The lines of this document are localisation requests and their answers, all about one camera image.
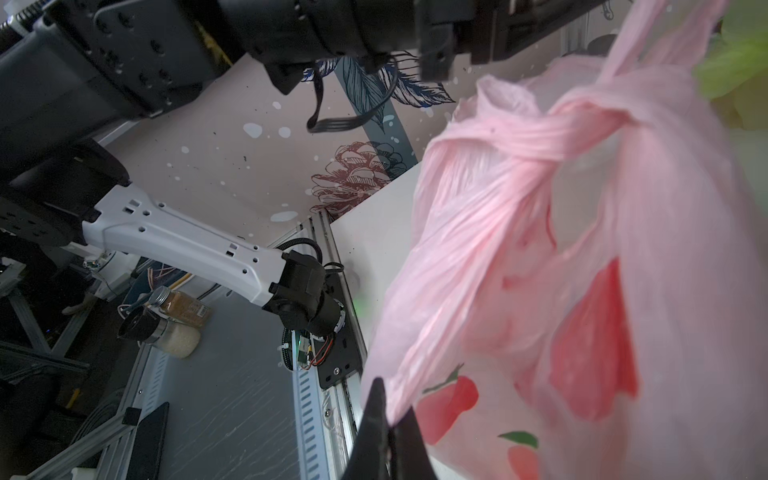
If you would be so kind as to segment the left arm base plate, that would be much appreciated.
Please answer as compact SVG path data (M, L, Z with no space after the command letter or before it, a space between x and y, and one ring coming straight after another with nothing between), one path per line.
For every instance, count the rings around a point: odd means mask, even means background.
M356 337L356 317L347 298L345 267L339 262L324 265L325 292L340 306L342 318L330 336L314 336L306 330L283 329L279 351L289 371L314 371L322 390L340 384L362 371L363 361Z

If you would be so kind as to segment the pink plastic bag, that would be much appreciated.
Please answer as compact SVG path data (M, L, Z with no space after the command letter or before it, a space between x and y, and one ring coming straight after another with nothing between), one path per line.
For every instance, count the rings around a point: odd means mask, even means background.
M481 77L421 161L361 382L475 479L763 479L767 221L700 94L723 1Z

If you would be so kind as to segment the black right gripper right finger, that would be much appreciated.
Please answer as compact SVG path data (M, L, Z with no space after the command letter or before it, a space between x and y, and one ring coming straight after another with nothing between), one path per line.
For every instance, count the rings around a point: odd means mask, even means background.
M392 428L392 478L437 480L413 408Z

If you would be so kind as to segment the green avocado print plastic bag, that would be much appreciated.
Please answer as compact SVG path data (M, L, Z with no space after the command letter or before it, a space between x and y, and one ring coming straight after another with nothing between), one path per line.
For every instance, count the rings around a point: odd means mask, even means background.
M767 129L767 2L732 1L696 68L702 95L730 128Z

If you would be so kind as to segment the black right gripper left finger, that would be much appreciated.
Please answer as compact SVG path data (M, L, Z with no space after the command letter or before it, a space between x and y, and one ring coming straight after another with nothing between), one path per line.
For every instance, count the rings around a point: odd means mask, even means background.
M341 479L388 479L389 432L385 385L378 377L371 384L351 457Z

